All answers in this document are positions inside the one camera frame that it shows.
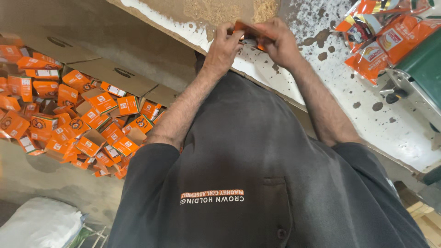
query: forearm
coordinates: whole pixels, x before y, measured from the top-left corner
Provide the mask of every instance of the forearm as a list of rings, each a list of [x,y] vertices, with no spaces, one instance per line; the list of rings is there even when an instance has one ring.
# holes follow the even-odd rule
[[[170,144],[179,150],[196,112],[218,79],[218,76],[202,70],[150,131],[147,143]]]
[[[312,66],[304,59],[288,68],[306,103],[317,138],[327,146],[361,139],[352,122],[323,85]]]

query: table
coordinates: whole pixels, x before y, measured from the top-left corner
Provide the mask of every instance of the table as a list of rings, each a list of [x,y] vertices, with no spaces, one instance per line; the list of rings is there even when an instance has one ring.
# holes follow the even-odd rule
[[[385,101],[378,86],[359,79],[344,64],[350,56],[331,27],[353,3],[349,0],[107,0],[175,39],[206,53],[218,23],[241,18],[259,22],[279,16],[296,35],[299,49],[352,120],[371,148],[414,172],[426,173],[441,164],[441,150],[429,122],[406,100]],[[233,69],[306,110],[292,76],[266,53],[245,47]]]

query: dark gray polo shirt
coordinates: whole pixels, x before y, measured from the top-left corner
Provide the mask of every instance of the dark gray polo shirt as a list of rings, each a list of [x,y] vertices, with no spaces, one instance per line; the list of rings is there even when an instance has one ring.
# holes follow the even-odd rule
[[[184,149],[132,158],[108,247],[428,247],[357,143],[306,135],[275,94],[229,72]]]

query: man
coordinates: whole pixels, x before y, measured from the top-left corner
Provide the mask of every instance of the man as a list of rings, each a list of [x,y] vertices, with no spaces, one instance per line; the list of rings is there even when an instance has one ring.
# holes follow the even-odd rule
[[[377,158],[280,19],[255,27],[289,70],[318,140],[286,104],[228,72],[226,23],[196,79],[131,159],[109,247],[428,247]]]

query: orange box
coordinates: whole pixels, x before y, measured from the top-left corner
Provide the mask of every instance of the orange box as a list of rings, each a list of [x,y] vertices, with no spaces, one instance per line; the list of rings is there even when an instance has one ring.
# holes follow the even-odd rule
[[[97,153],[97,155],[95,155],[95,158],[97,159],[98,162],[100,162],[101,164],[103,164],[103,165],[105,165],[107,167],[111,167],[111,166],[113,166],[115,164],[102,151]]]
[[[78,90],[80,94],[95,88],[95,86],[90,84],[87,76],[77,70],[67,73],[62,79],[65,84]]]
[[[26,76],[35,79],[59,80],[60,73],[58,70],[25,70]]]
[[[86,124],[95,130],[101,128],[106,124],[110,117],[108,115],[100,116],[95,109],[92,108],[92,106],[84,101],[82,104],[80,104],[76,108],[78,114],[80,115],[80,118],[86,122]]]
[[[54,81],[33,81],[32,85],[40,98],[57,98],[58,83]]]
[[[134,121],[125,126],[122,131],[123,133],[129,133],[132,128],[139,128],[143,133],[147,133],[150,129],[153,128],[153,124],[145,115],[141,115],[136,118]]]
[[[120,109],[120,115],[131,115],[139,113],[138,101],[136,101],[136,96],[129,96],[118,98],[118,107]]]
[[[52,137],[51,132],[47,131],[47,130],[30,127],[29,131],[30,131],[31,138],[34,140],[40,140],[40,141],[47,142]]]
[[[23,101],[32,101],[32,78],[8,75],[7,83],[13,94],[21,96]]]
[[[101,135],[107,139],[107,143],[112,145],[115,140],[123,137],[124,133],[117,127],[115,123],[112,123],[101,132]]]
[[[104,152],[107,154],[107,156],[113,160],[114,163],[121,162],[121,156],[120,154],[111,146],[107,145],[104,147]]]
[[[162,106],[161,104],[155,105],[154,103],[146,101],[142,106],[141,114],[145,115],[149,120],[154,120],[155,117],[158,115],[161,106]]]
[[[30,125],[33,128],[38,128],[50,133],[51,131],[57,129],[58,118],[51,115],[37,113],[31,116]]]
[[[145,138],[147,136],[139,128],[133,128],[126,136],[116,140],[112,147],[128,156],[139,148]]]
[[[64,84],[60,84],[58,88],[58,106],[75,107],[78,100],[78,91]]]
[[[106,139],[98,131],[91,129],[81,137],[75,147],[87,156],[93,157],[105,143]]]
[[[158,117],[156,117],[156,119],[153,121],[153,124],[157,124],[158,123],[158,121],[162,118],[162,116],[163,116],[163,114],[165,113],[165,110],[164,111],[162,111],[162,113],[160,113],[159,115],[158,115]]]
[[[90,130],[89,126],[77,117],[52,131],[52,137],[61,145],[64,145],[87,130]]]
[[[55,59],[45,56],[41,53],[33,53],[31,57],[22,57],[17,61],[20,69],[46,69],[46,70],[60,70],[63,65]]]
[[[0,130],[4,135],[6,134],[14,139],[19,139],[23,136],[29,125],[29,122],[18,113],[8,111],[0,122]]]
[[[105,91],[107,91],[107,92],[109,92],[109,93],[111,93],[111,94],[113,94],[113,95],[115,95],[115,96],[119,96],[119,97],[124,97],[125,95],[126,95],[126,91],[124,91],[124,90],[122,90],[122,89],[120,89],[120,88],[117,88],[117,87],[115,87],[115,86],[113,86],[113,85],[111,85],[111,84],[109,84],[109,83],[107,83],[107,82],[101,82],[101,88],[103,89],[103,90],[105,90]]]

